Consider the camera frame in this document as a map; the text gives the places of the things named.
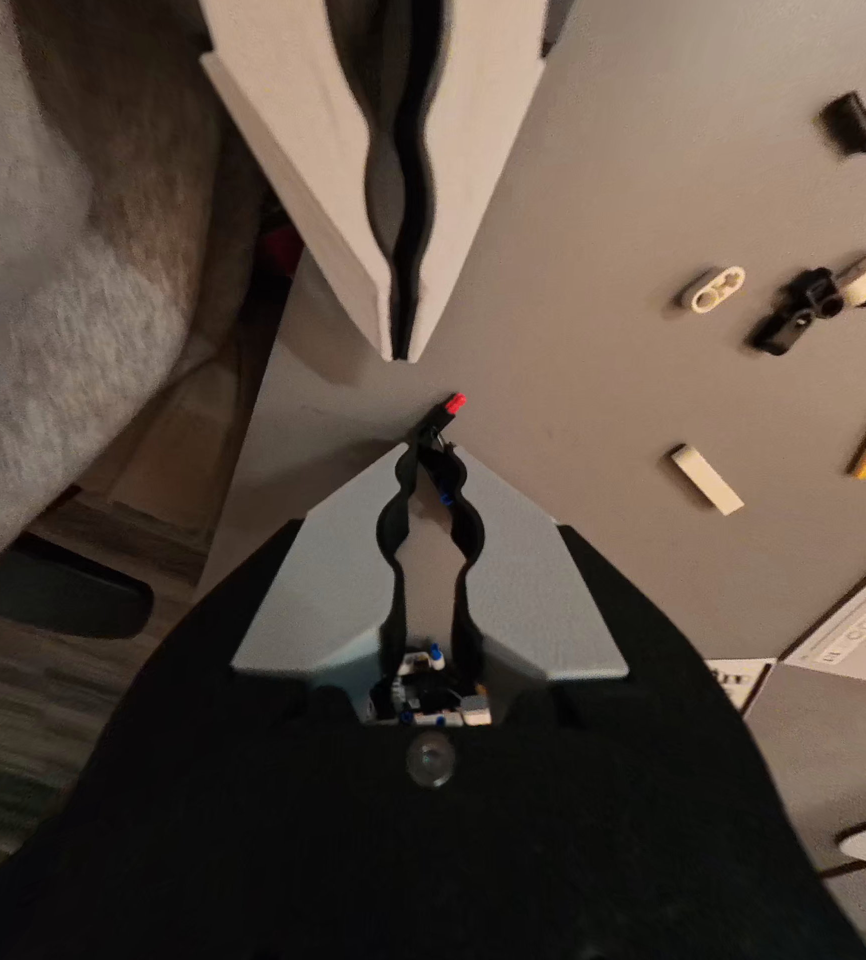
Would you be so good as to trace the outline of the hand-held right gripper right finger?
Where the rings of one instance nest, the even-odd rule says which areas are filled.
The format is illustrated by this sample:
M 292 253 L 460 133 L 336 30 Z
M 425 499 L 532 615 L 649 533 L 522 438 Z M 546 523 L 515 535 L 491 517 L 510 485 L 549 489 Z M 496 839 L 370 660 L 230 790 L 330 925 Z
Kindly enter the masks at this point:
M 461 447 L 424 447 L 463 555 L 451 651 L 460 673 L 524 684 L 626 678 L 629 666 L 556 520 Z

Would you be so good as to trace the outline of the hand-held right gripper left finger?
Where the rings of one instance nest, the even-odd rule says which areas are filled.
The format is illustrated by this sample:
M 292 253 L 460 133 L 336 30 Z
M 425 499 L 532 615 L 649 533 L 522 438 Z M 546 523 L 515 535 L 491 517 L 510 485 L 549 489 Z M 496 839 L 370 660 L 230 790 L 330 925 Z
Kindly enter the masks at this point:
M 416 447 L 403 442 L 309 511 L 232 659 L 239 673 L 390 679 L 405 652 Z

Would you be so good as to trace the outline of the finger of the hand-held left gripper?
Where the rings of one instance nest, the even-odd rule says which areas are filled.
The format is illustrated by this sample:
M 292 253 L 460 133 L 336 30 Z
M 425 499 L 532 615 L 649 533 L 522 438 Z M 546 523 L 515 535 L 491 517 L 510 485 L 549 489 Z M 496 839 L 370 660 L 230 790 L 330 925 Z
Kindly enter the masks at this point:
M 391 361 L 407 2 L 204 1 L 202 67 L 346 315 Z
M 546 1 L 409 2 L 393 123 L 405 188 L 393 248 L 393 357 L 441 319 L 546 67 Z

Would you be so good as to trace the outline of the white five-hole lego beam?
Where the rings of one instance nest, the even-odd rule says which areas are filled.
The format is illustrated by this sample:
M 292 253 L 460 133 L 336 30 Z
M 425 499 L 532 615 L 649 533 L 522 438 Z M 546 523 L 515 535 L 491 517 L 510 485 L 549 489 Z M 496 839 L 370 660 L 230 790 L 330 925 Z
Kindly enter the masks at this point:
M 693 446 L 682 444 L 669 454 L 669 458 L 699 494 L 722 516 L 731 516 L 745 507 L 744 500 Z

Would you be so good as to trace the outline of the black lego assembly red pins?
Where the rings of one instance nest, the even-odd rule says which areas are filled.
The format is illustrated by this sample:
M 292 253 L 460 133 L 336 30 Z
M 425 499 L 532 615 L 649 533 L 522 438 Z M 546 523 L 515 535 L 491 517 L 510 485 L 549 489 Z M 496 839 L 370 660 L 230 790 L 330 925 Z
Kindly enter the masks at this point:
M 439 502 L 446 508 L 455 506 L 461 488 L 462 470 L 455 447 L 443 438 L 443 431 L 466 403 L 464 394 L 455 392 L 434 406 L 415 428 L 416 458 L 430 478 Z

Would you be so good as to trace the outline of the zebra striped lego helicopter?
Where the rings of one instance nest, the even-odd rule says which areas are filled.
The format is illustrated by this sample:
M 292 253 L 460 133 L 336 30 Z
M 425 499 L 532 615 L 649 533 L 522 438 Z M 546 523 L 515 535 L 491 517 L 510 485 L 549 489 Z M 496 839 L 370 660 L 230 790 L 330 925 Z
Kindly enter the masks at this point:
M 367 699 L 367 724 L 417 727 L 490 726 L 486 688 L 460 674 L 437 642 L 413 646 L 391 678 L 379 681 Z

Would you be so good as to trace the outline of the white two-hole lego beam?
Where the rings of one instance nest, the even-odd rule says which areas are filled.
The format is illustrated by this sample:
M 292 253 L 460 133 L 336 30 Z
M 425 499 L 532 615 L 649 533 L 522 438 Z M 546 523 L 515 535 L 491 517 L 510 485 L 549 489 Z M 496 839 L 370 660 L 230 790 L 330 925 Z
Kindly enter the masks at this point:
M 740 266 L 707 270 L 682 292 L 679 304 L 694 314 L 709 314 L 742 289 L 746 277 Z

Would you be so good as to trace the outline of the black lego connector piece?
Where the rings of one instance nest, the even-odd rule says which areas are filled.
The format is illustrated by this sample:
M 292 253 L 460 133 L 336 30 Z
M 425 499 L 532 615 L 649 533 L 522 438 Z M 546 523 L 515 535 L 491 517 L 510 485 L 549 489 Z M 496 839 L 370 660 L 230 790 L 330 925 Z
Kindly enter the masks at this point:
M 804 270 L 777 294 L 773 312 L 751 331 L 747 345 L 763 354 L 783 356 L 819 321 L 839 316 L 845 299 L 827 267 Z

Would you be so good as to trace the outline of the black lego cylinder piece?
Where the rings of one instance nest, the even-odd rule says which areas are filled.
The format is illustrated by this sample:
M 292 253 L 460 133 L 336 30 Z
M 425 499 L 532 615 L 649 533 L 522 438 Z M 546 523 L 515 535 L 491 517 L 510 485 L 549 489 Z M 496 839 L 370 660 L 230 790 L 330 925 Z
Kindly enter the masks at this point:
M 866 103 L 859 91 L 850 90 L 829 102 L 819 119 L 841 156 L 866 154 Z

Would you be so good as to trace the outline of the zebra striped sticker sheet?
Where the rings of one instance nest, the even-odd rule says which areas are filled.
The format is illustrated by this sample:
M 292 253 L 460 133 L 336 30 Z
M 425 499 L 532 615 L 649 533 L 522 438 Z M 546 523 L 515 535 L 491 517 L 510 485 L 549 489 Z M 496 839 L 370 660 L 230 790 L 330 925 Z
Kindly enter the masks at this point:
M 776 666 L 774 657 L 707 659 L 706 666 L 739 714 L 745 716 Z

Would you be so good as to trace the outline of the grey sweatshirt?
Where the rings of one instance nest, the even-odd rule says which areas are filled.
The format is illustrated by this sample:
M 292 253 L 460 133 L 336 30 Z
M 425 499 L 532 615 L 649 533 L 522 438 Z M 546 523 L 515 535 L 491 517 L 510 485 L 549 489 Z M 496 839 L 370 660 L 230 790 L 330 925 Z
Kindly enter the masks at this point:
M 163 386 L 220 152 L 194 2 L 0 2 L 0 553 Z

